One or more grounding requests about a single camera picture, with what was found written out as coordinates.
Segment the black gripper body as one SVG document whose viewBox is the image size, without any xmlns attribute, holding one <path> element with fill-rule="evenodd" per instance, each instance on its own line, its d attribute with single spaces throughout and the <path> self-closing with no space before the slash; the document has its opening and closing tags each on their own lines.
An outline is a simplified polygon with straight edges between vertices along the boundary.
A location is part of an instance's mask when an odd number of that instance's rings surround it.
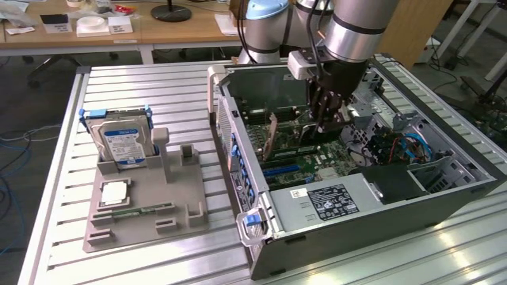
<svg viewBox="0 0 507 285">
<path fill-rule="evenodd" d="M 368 60 L 356 63 L 334 60 L 325 62 L 321 67 L 322 75 L 316 80 L 317 86 L 348 100 L 364 77 Z"/>
</svg>

